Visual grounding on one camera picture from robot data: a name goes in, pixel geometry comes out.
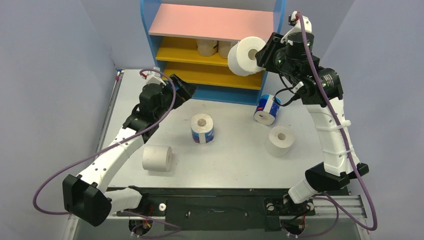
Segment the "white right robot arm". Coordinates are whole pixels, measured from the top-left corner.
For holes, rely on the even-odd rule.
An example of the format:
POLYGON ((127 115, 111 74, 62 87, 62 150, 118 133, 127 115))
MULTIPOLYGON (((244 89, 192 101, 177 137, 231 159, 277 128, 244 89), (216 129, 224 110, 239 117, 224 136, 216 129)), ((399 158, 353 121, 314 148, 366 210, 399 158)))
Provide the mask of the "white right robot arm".
POLYGON ((360 162, 352 145, 345 146, 341 131, 347 135, 351 123, 344 116, 343 88, 338 73, 320 66, 320 59, 313 55, 319 83, 315 81, 307 58, 307 53, 312 51, 314 35, 306 34, 307 49, 300 32, 289 34, 287 43, 282 40, 283 35, 273 32, 255 55, 257 65, 285 77, 293 86, 303 83, 291 101, 300 99, 306 106, 323 152, 323 162, 307 169, 304 179, 291 187, 288 196, 282 199, 283 209, 294 214, 313 195, 345 187, 357 177, 355 172, 364 176, 369 166, 360 162))

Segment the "brown printed paper roll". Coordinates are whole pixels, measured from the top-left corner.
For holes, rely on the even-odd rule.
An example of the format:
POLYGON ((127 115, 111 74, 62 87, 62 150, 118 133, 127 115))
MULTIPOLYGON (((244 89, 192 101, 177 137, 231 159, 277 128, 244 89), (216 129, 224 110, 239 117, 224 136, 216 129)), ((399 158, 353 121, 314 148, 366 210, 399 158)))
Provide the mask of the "brown printed paper roll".
POLYGON ((218 41, 210 39, 196 39, 198 54, 202 57, 211 57, 218 51, 218 41))

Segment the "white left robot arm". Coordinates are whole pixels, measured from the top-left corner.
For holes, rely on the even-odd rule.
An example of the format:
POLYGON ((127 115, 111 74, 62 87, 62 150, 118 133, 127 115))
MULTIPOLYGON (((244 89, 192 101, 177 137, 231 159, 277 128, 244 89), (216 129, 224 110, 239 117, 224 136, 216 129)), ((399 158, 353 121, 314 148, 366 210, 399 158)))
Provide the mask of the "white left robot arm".
POLYGON ((62 182, 66 211, 97 227, 109 214, 131 209, 143 215, 149 201, 134 186, 108 191, 108 186, 131 155, 143 146, 159 127, 161 119, 195 94, 197 87, 172 74, 168 83, 148 81, 113 142, 76 176, 62 182))

